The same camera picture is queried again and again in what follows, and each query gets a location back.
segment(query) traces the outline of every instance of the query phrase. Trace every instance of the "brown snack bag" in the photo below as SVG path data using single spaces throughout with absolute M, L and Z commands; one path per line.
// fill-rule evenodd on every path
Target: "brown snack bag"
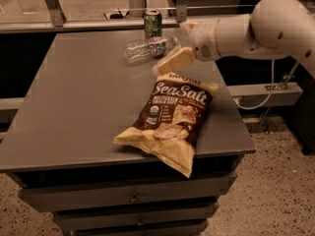
M 198 134 L 218 87 L 174 73 L 157 77 L 138 120 L 114 142 L 140 148 L 190 177 Z

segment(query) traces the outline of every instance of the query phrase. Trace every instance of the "speckled floor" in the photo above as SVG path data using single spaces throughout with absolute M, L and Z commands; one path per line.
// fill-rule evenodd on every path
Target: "speckled floor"
M 201 236 L 315 236 L 315 156 L 282 117 L 265 134 L 257 119 L 244 119 L 257 147 L 237 167 L 238 177 Z M 50 213 L 38 213 L 18 198 L 19 187 L 0 174 L 0 235 L 61 236 Z

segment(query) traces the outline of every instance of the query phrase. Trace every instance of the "drawer handle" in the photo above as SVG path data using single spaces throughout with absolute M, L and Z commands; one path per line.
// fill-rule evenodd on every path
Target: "drawer handle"
M 138 225 L 138 226 L 143 226 L 143 225 L 145 225 L 145 223 L 140 219 L 139 222 L 136 223 L 136 225 Z
M 137 198 L 137 195 L 134 193 L 133 197 L 129 200 L 132 204 L 137 204 L 140 202 L 139 198 Z

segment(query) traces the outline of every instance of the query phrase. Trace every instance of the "gray tabletop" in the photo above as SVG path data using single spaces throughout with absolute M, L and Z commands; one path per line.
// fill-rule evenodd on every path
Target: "gray tabletop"
M 186 44 L 180 29 L 163 33 Z M 113 143 L 114 136 L 136 121 L 154 88 L 156 60 L 129 66 L 123 56 L 125 44 L 143 38 L 142 30 L 57 34 L 0 144 L 0 172 L 157 160 Z M 253 152 L 215 62 L 197 61 L 180 74 L 220 84 L 196 156 Z

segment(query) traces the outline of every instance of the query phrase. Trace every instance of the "green can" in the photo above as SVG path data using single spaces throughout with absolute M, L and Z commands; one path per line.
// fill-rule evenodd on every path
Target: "green can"
M 161 36 L 161 13 L 159 10 L 146 10 L 144 18 L 146 38 Z

